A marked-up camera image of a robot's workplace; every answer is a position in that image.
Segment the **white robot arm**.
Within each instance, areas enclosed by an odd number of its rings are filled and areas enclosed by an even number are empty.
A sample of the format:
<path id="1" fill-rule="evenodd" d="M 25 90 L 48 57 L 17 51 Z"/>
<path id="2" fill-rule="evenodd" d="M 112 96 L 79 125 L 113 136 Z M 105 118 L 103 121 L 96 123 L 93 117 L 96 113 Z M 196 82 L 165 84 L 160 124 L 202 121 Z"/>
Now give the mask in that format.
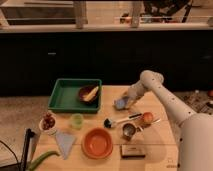
<path id="1" fill-rule="evenodd" d="M 127 90 L 132 103 L 152 91 L 181 129 L 177 171 L 213 171 L 213 116 L 197 113 L 163 86 L 162 74 L 145 70 Z"/>

